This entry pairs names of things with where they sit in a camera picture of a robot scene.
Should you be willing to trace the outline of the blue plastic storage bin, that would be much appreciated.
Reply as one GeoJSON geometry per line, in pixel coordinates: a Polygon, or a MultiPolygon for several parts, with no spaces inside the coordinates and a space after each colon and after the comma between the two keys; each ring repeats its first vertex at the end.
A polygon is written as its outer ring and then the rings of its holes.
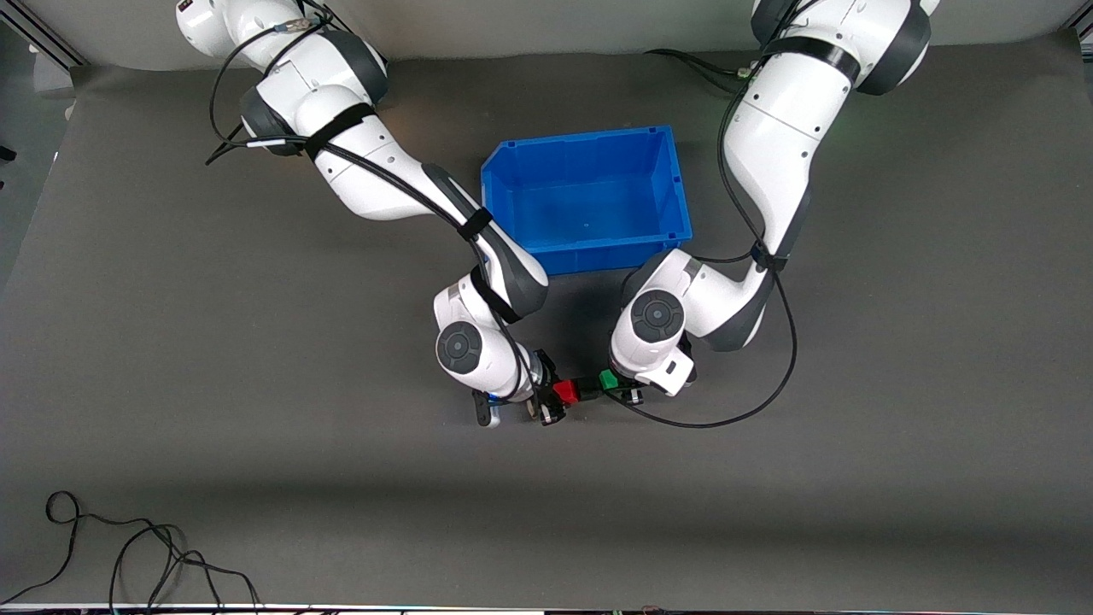
{"type": "Polygon", "coordinates": [[[507,140],[480,179],[483,206],[550,277],[640,267],[693,237],[667,125],[507,140]]]}

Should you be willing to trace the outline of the gray table mat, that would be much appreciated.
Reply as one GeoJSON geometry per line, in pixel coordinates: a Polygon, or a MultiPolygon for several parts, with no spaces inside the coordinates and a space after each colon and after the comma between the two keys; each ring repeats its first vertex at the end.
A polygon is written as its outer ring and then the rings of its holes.
{"type": "Polygon", "coordinates": [[[472,256],[312,163],[204,167],[211,73],[89,67],[0,301],[0,600],[54,490],[272,603],[1093,612],[1093,105],[1073,32],[935,47],[820,147],[754,418],[475,425],[472,256]]]}

